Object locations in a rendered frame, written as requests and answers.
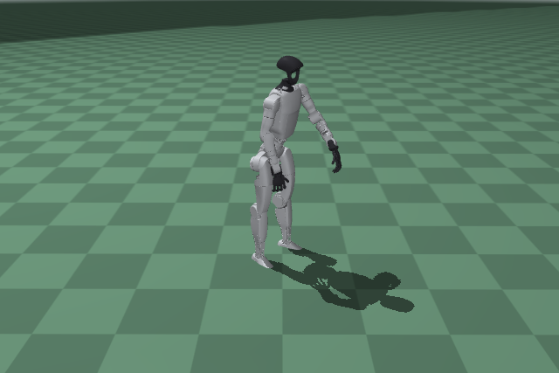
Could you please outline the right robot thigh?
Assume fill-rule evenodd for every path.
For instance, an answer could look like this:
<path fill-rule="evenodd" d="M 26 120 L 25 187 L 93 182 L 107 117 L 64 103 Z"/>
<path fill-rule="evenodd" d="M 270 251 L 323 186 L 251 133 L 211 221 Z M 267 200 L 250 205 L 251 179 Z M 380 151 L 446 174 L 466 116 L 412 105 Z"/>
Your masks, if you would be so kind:
<path fill-rule="evenodd" d="M 261 213 L 268 212 L 273 193 L 273 176 L 266 152 L 260 151 L 253 156 L 250 160 L 250 168 L 259 172 L 256 175 L 257 180 L 254 181 L 257 203 L 253 205 L 257 205 L 258 214 L 261 216 Z"/>

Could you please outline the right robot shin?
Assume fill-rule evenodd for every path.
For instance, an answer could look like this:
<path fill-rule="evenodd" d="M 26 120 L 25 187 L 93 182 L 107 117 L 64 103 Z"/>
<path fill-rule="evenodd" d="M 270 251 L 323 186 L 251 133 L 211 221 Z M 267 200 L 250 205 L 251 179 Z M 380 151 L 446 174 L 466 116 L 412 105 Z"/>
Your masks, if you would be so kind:
<path fill-rule="evenodd" d="M 260 259 L 264 257 L 265 241 L 267 235 L 267 213 L 258 214 L 257 205 L 252 205 L 250 208 L 251 213 L 251 228 L 252 235 L 255 242 L 256 257 Z"/>

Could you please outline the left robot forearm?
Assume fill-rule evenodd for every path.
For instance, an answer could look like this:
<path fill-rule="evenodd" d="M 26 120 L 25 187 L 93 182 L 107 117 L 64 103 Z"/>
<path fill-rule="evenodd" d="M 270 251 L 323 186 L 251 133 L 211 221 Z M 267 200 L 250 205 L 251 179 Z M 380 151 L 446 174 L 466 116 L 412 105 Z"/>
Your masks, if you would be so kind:
<path fill-rule="evenodd" d="M 319 111 L 317 111 L 319 116 L 321 117 L 321 121 L 319 121 L 316 125 L 317 130 L 319 130 L 321 137 L 323 138 L 323 140 L 326 142 L 327 146 L 328 146 L 328 140 L 333 140 L 335 146 L 337 146 L 337 141 L 333 138 L 333 135 L 330 131 L 330 129 L 327 126 L 327 123 L 325 122 L 324 118 L 322 117 L 321 113 Z"/>

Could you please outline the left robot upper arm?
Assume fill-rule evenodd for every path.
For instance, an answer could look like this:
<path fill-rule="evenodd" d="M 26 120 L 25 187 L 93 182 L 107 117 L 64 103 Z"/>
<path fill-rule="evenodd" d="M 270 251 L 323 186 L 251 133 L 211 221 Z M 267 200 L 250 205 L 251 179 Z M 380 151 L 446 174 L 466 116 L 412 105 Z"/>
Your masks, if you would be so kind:
<path fill-rule="evenodd" d="M 296 84 L 301 90 L 301 104 L 303 107 L 308 111 L 309 116 L 308 119 L 313 123 L 316 124 L 317 122 L 321 121 L 321 117 L 319 116 L 314 102 L 308 92 L 307 86 L 303 83 Z"/>

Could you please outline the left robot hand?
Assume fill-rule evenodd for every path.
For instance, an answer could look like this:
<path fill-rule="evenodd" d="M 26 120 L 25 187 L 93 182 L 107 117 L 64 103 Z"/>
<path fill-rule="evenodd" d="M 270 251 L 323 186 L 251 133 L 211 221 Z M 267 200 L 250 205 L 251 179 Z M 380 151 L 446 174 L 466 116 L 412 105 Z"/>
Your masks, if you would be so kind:
<path fill-rule="evenodd" d="M 334 164 L 334 163 L 336 164 L 335 169 L 333 170 L 333 172 L 336 173 L 342 167 L 341 157 L 340 157 L 340 154 L 339 154 L 339 151 L 338 151 L 339 147 L 335 146 L 333 140 L 328 140 L 328 147 L 329 147 L 329 150 L 332 151 L 332 153 L 333 153 L 334 158 L 333 158 L 332 164 Z"/>

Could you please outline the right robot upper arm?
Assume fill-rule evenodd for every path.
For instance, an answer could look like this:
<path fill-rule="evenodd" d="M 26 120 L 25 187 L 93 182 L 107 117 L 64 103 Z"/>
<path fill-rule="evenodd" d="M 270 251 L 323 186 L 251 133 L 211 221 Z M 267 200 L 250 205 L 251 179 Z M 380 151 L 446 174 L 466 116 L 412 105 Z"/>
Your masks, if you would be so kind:
<path fill-rule="evenodd" d="M 273 126 L 274 118 L 276 112 L 280 109 L 280 96 L 277 94 L 272 94 L 269 97 L 265 98 L 263 103 L 263 119 L 261 123 L 260 129 L 260 140 L 264 142 L 263 138 L 264 135 L 270 133 L 270 128 Z M 273 134 L 272 134 L 273 135 Z M 273 135 L 274 137 L 274 135 Z"/>

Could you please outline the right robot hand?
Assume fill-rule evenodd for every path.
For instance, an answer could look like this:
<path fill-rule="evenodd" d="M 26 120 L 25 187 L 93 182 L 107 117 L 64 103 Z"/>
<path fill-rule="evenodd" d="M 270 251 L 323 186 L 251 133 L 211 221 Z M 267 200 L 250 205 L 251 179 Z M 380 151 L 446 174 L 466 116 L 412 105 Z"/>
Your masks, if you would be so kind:
<path fill-rule="evenodd" d="M 280 166 L 280 169 L 281 169 L 281 166 Z M 286 181 L 287 183 L 289 183 L 289 180 L 287 180 L 287 179 L 284 177 L 284 175 L 282 175 L 282 169 L 281 169 L 281 172 L 276 173 L 276 174 L 273 174 L 273 168 L 271 167 L 271 172 L 272 172 L 272 176 L 274 176 L 274 178 L 273 178 L 273 192 L 275 192 L 275 191 L 277 191 L 277 192 L 278 192 L 278 191 L 282 191 L 283 188 L 286 189 L 285 181 Z M 282 185 L 283 185 L 284 187 L 282 187 Z M 277 189 L 276 189 L 276 186 L 277 186 Z"/>

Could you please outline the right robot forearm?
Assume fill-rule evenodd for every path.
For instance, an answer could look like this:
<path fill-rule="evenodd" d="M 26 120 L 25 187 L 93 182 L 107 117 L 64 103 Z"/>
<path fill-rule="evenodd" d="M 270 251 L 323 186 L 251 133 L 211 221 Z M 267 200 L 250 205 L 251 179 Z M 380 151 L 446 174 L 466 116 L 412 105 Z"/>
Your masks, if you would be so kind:
<path fill-rule="evenodd" d="M 266 152 L 266 157 L 268 158 L 268 162 L 270 166 L 273 168 L 273 174 L 281 172 L 280 159 L 277 157 L 273 135 L 267 133 L 264 135 L 263 140 L 264 140 L 263 150 L 264 152 Z"/>

